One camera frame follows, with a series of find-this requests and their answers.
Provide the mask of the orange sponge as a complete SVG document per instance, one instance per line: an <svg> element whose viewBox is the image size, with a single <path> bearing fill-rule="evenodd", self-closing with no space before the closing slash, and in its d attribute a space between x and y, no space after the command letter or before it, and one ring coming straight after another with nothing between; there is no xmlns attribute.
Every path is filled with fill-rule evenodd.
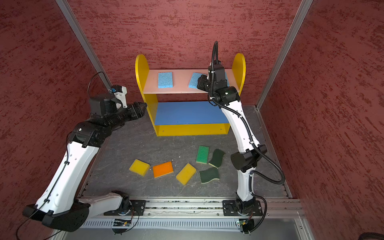
<svg viewBox="0 0 384 240"><path fill-rule="evenodd" d="M166 162L160 165L153 166L153 173L155 179L168 174L172 174L173 172L174 169L172 162Z"/></svg>

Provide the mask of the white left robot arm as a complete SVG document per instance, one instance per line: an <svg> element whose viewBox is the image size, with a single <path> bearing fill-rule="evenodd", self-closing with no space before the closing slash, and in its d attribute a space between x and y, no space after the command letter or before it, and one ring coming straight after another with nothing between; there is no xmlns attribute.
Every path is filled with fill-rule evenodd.
<svg viewBox="0 0 384 240"><path fill-rule="evenodd" d="M91 113L69 134L66 152L46 191L36 203L27 205L23 216L55 230L74 232L91 217L114 211L118 215L133 214L130 197L121 191L90 198L76 198L77 189L88 166L104 141L128 121L145 115L147 104L135 102L117 109L115 103L105 114Z"/></svg>

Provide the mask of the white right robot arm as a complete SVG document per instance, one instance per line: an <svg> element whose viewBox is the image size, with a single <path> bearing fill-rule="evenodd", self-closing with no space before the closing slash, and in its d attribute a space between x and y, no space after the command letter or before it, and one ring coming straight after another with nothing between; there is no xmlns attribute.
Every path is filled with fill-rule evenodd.
<svg viewBox="0 0 384 240"><path fill-rule="evenodd" d="M282 185L286 178L283 170L270 157L266 156L267 148L261 145L253 134L245 117L240 95L237 89L227 85L227 80L210 80L207 75L200 75L197 89L208 93L209 101L218 106L227 118L235 135L238 152L231 155L231 162L238 171L238 189L236 192L235 209L241 215L248 215L256 207L258 198L253 193L253 176L275 185ZM280 174L279 180L274 180L256 170L261 159L267 160Z"/></svg>

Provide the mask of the blue sponge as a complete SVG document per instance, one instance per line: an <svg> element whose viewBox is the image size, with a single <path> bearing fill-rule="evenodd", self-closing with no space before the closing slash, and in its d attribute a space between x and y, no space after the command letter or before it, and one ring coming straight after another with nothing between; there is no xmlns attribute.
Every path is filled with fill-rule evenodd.
<svg viewBox="0 0 384 240"><path fill-rule="evenodd" d="M158 73L158 88L165 89L165 88L172 88L172 87L173 87L173 73L172 72Z"/></svg>
<svg viewBox="0 0 384 240"><path fill-rule="evenodd" d="M189 88L192 88L192 89L197 89L198 78L199 78L201 75L204 75L204 74L202 74L202 73L193 73L193 74L192 74L192 77L191 77L191 79L190 79L190 82L189 82L188 87L189 87Z"/></svg>
<svg viewBox="0 0 384 240"><path fill-rule="evenodd" d="M225 77L226 77L226 81L227 81L227 87L229 87L230 86L230 81L229 81L227 72L225 72Z"/></svg>

